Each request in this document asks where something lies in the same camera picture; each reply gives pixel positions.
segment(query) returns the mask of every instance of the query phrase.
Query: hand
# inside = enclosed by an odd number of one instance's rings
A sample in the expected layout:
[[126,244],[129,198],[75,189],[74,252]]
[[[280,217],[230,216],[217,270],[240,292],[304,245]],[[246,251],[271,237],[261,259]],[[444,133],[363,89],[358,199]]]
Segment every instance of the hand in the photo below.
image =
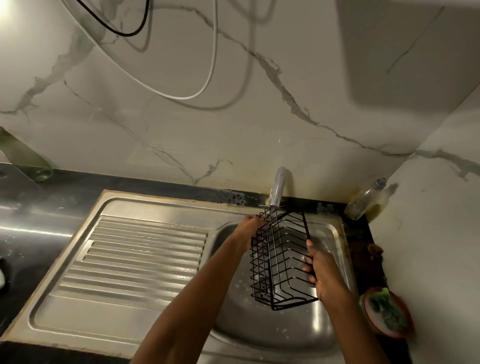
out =
[[232,233],[232,237],[244,246],[244,251],[247,252],[252,244],[252,237],[255,236],[257,230],[263,225],[265,225],[264,219],[255,215],[245,215]]
[[337,301],[345,293],[350,296],[333,255],[315,249],[311,240],[307,240],[307,248],[311,257],[305,257],[305,262],[313,264],[313,268],[305,266],[303,270],[307,273],[312,270],[315,272],[316,278],[309,276],[309,281],[315,285],[318,299],[325,304],[325,301]]

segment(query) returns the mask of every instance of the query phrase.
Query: black cable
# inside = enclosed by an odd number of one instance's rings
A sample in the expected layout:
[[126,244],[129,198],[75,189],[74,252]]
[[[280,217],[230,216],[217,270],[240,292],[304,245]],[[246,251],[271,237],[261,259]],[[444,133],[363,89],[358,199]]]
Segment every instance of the black cable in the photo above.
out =
[[110,32],[115,33],[118,36],[135,36],[138,33],[142,31],[142,29],[145,26],[145,23],[147,22],[147,17],[148,17],[148,10],[150,9],[150,0],[146,0],[145,2],[145,12],[144,12],[144,18],[142,19],[142,22],[140,23],[140,26],[138,27],[137,30],[131,32],[131,33],[122,33],[119,32],[118,30],[113,29],[111,26],[109,26],[107,23],[105,23],[102,19],[100,19],[88,6],[86,6],[82,0],[77,0],[77,2],[84,7],[85,10],[87,10],[91,16],[93,16],[96,21],[98,21],[100,24],[102,24],[105,28],[107,28]]

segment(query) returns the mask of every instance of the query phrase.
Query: dish rack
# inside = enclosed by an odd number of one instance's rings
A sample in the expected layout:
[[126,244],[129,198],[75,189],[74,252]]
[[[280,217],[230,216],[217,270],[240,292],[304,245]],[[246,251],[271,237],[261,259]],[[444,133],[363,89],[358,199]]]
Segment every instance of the dish rack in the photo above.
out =
[[305,214],[267,208],[260,217],[266,224],[252,238],[252,297],[274,311],[317,301],[302,270],[310,239]]

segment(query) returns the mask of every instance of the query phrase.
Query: green glass bottle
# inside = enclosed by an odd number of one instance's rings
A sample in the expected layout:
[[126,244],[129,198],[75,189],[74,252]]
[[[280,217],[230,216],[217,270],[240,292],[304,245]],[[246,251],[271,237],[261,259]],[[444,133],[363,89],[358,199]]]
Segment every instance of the green glass bottle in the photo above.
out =
[[0,149],[10,163],[35,182],[53,176],[53,168],[37,152],[0,126]]

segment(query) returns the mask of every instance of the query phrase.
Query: sink basin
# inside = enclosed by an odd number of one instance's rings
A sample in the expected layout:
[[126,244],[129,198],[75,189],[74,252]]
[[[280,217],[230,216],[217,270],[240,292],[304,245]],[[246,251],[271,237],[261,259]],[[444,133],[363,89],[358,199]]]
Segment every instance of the sink basin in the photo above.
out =
[[[243,215],[260,211],[104,191],[1,340],[131,358]],[[306,218],[312,240],[335,255],[352,287],[341,220]],[[246,254],[204,355],[293,363],[302,352],[318,357],[334,348],[320,302],[273,312],[251,293]]]
[[[350,284],[348,266],[342,254],[340,236],[333,225],[307,217],[311,240],[331,252]],[[218,234],[210,255],[221,246],[237,225],[228,225]],[[252,295],[251,258],[245,254],[235,272],[212,335],[226,342],[282,352],[330,352],[336,348],[332,324],[320,301],[282,311],[255,301]],[[316,297],[315,288],[309,288]]]

